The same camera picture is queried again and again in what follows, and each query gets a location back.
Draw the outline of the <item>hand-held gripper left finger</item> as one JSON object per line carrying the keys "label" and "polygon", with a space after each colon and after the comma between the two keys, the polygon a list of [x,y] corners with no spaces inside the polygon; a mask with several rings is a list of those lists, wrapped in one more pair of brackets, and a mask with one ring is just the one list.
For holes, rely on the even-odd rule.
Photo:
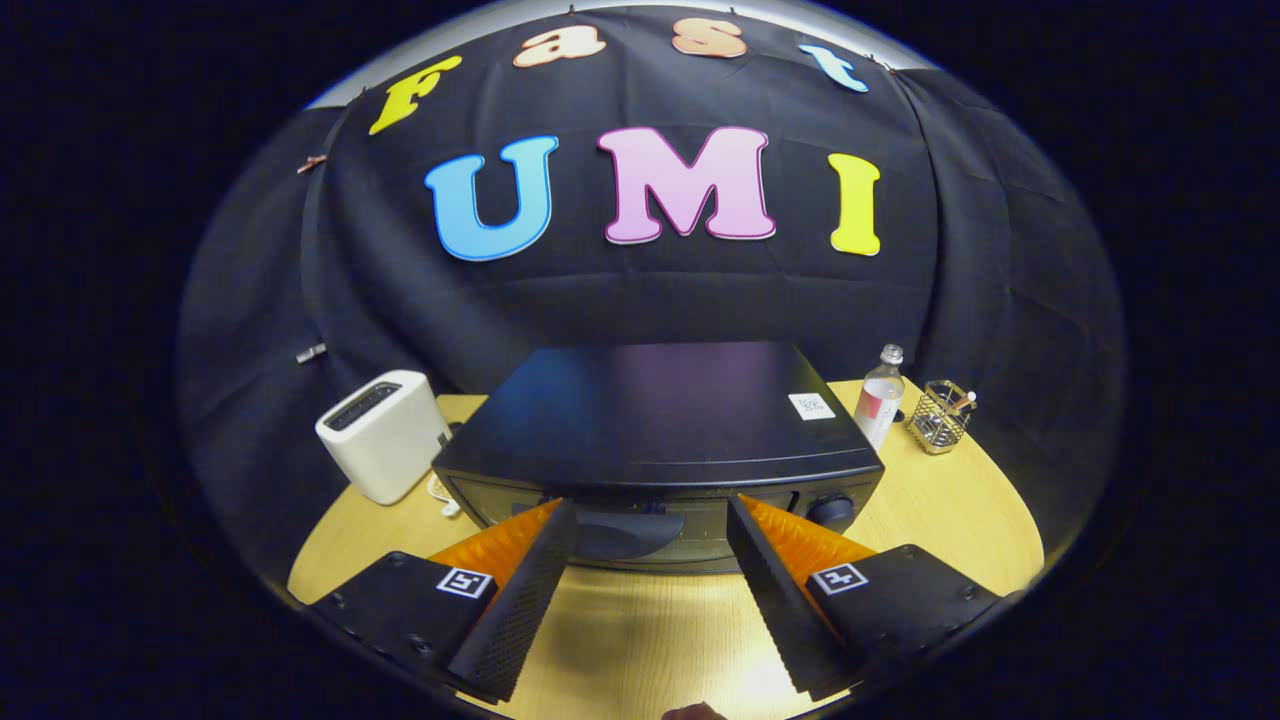
{"label": "hand-held gripper left finger", "polygon": [[577,529],[573,501],[549,500],[429,557],[388,552],[310,607],[417,682],[506,702]]}

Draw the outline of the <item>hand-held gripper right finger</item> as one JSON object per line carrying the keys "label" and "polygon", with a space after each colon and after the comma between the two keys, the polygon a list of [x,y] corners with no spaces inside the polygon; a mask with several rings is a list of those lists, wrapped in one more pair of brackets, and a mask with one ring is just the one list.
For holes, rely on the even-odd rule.
{"label": "hand-held gripper right finger", "polygon": [[791,683],[813,700],[902,680],[1004,606],[918,544],[874,551],[744,495],[727,538]]}

